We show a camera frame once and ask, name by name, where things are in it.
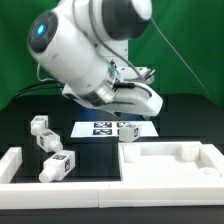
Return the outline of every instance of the black table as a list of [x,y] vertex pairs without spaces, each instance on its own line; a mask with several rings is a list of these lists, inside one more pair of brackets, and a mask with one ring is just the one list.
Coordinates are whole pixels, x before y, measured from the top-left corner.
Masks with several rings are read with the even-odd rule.
[[[159,137],[137,141],[201,141],[224,153],[224,111],[202,96],[164,95],[159,116],[151,118]],[[0,112],[0,157],[21,146],[23,164],[13,183],[35,183],[43,161],[51,154],[39,150],[30,134],[35,115],[48,115],[50,129],[61,136],[64,149],[76,151],[76,168],[63,181],[120,180],[118,137],[70,138],[76,121],[141,120],[137,115],[113,115],[89,110],[61,96],[25,96]],[[224,223],[224,206],[91,208],[0,211],[0,223]]]

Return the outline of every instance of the white tray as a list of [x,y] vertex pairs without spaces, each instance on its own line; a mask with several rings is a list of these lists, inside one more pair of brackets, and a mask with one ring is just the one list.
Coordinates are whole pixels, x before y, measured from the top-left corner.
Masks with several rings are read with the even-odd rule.
[[[121,181],[2,184],[0,209],[224,205],[223,155],[213,145],[189,143],[200,148],[193,162],[182,160],[184,142],[119,143]],[[140,148],[131,162],[127,146]],[[201,174],[203,167],[220,177]]]

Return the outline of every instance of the paper sheet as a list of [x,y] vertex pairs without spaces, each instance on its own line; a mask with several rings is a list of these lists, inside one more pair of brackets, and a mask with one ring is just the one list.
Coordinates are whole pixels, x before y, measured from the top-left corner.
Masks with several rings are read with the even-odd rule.
[[158,136],[156,129],[151,121],[99,121],[76,122],[71,137],[114,137],[119,135],[119,128],[124,124],[140,125],[141,137]]

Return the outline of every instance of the green backdrop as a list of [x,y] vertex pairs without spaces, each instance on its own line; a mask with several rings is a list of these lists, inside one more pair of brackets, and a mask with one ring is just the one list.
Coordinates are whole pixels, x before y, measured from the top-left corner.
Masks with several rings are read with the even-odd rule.
[[[37,82],[27,33],[35,18],[57,2],[0,0],[0,109],[18,90]],[[224,108],[224,0],[153,0],[153,18],[201,79],[212,101]],[[136,66],[156,69],[153,88],[158,93],[205,95],[153,25],[130,41],[129,53]]]

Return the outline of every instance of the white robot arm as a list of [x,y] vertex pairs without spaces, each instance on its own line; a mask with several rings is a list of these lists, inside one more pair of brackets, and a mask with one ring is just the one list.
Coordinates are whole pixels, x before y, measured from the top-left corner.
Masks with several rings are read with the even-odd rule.
[[28,48],[82,106],[156,116],[162,99],[144,82],[152,72],[136,73],[104,49],[107,43],[127,59],[127,40],[144,32],[151,13],[151,0],[62,0],[34,21]]

